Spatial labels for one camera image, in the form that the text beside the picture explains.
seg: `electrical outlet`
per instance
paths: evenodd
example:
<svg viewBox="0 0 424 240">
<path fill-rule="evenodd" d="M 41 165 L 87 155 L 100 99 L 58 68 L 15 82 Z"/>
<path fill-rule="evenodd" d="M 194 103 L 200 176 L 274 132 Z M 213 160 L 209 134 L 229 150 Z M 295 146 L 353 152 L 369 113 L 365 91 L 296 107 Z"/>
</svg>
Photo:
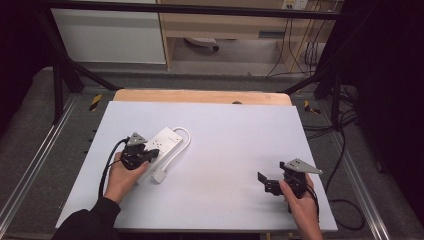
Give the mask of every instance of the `electrical outlet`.
<svg viewBox="0 0 424 240">
<path fill-rule="evenodd" d="M 296 3 L 293 6 L 294 10 L 305 10 L 308 0 L 296 0 Z"/>
<path fill-rule="evenodd" d="M 296 4 L 296 0 L 284 0 L 283 5 L 281 5 L 281 9 L 293 9 L 294 5 Z"/>
<path fill-rule="evenodd" d="M 149 177 L 182 142 L 183 138 L 180 135 L 166 127 L 145 143 L 147 150 L 159 149 L 159 155 L 149 164 L 137 182 L 140 184 Z"/>
</svg>

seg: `white power strip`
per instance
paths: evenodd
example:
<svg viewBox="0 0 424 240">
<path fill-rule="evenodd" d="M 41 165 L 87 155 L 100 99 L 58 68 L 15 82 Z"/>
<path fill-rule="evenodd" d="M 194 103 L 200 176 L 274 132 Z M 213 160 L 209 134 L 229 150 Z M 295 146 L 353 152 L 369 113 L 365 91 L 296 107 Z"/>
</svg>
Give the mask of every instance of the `white power strip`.
<svg viewBox="0 0 424 240">
<path fill-rule="evenodd" d="M 181 145 L 182 141 L 183 138 L 180 135 L 166 127 L 145 143 L 146 150 L 159 149 L 159 155 L 149 164 L 146 172 L 137 180 L 137 183 L 140 184 L 149 177 L 171 155 L 177 146 Z"/>
</svg>

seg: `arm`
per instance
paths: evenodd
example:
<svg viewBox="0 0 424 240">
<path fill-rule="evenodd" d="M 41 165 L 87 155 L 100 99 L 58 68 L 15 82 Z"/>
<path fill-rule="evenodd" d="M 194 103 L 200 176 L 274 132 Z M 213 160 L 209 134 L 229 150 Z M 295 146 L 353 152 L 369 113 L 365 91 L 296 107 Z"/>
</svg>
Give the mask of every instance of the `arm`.
<svg viewBox="0 0 424 240">
<path fill-rule="evenodd" d="M 121 153 L 115 154 L 109 171 L 109 180 L 104 197 L 97 200 L 90 210 L 71 214 L 59 227 L 52 240 L 56 239 L 119 239 L 113 228 L 121 208 L 119 204 L 131 190 L 137 179 L 146 171 L 148 162 L 135 170 L 127 170 L 119 161 Z"/>
<path fill-rule="evenodd" d="M 314 183 L 308 174 L 306 174 L 306 181 L 309 186 L 314 187 Z M 301 199 L 298 199 L 284 180 L 280 181 L 280 187 L 290 205 L 294 221 L 302 239 L 323 239 L 318 224 L 317 209 L 312 196 L 306 192 Z"/>
</svg>

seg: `white tabletop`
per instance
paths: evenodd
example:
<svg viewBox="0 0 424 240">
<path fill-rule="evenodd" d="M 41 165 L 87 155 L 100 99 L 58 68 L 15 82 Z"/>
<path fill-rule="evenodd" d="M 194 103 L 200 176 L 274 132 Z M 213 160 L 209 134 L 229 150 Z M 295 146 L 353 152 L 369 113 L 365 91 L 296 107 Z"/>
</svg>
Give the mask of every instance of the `white tabletop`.
<svg viewBox="0 0 424 240">
<path fill-rule="evenodd" d="M 192 142 L 161 184 L 148 178 L 121 203 L 115 227 L 138 231 L 265 232 L 296 229 L 283 196 L 265 193 L 257 172 L 282 179 L 279 162 L 315 165 L 292 106 L 110 102 L 58 220 L 91 209 L 115 144 L 133 132 L 150 139 L 164 127 L 186 128 Z M 311 174 L 320 227 L 336 231 L 321 180 Z"/>
</svg>

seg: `gray carpet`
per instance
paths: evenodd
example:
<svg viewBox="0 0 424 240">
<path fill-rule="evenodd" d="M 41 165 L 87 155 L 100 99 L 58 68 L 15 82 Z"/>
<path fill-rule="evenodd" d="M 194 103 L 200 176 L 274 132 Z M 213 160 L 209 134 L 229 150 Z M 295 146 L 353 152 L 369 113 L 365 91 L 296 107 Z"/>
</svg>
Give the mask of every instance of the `gray carpet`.
<svg viewBox="0 0 424 240">
<path fill-rule="evenodd" d="M 172 74 L 103 74 L 107 80 L 126 88 L 167 88 L 167 89 L 207 89 L 274 92 L 292 85 L 296 80 L 287 78 L 264 79 L 246 76 L 193 76 Z M 88 85 L 96 87 L 89 80 Z M 321 114 L 305 112 L 303 98 L 310 101 L 314 86 L 302 92 L 306 95 L 294 95 L 293 104 L 298 107 L 301 121 L 306 125 L 326 125 Z M 0 204 L 4 206 L 20 176 L 37 151 L 53 120 L 52 81 L 50 74 L 41 72 L 34 80 L 34 85 L 25 100 L 22 109 L 13 118 L 8 130 L 0 140 L 0 167 L 8 169 L 7 174 L 0 175 Z M 70 189 L 78 175 L 89 150 L 90 141 L 95 135 L 93 130 L 99 125 L 107 102 L 113 92 L 104 93 L 96 111 L 88 108 L 95 93 L 84 93 L 78 98 L 63 132 L 56 141 L 46 162 L 35 179 L 32 188 L 24 199 L 15 218 L 9 226 L 11 233 L 51 234 L 60 214 L 59 207 L 66 201 Z M 367 187 L 372 195 L 381 217 L 392 239 L 424 239 L 424 231 L 415 215 L 390 175 L 376 171 L 373 156 L 363 138 L 360 126 L 346 128 L 348 149 L 355 160 Z M 337 159 L 338 151 L 331 135 L 309 141 L 316 164 L 325 173 L 330 173 Z M 322 176 L 323 183 L 328 174 Z M 352 186 L 346 177 L 343 166 L 335 175 L 328 193 L 330 199 L 343 198 L 356 202 Z M 355 210 L 343 204 L 335 205 L 334 215 L 347 225 L 358 225 L 359 216 Z M 282 238 L 274 234 L 273 239 Z M 368 225 L 360 231 L 350 231 L 339 227 L 335 233 L 327 233 L 329 239 L 372 239 Z"/>
</svg>

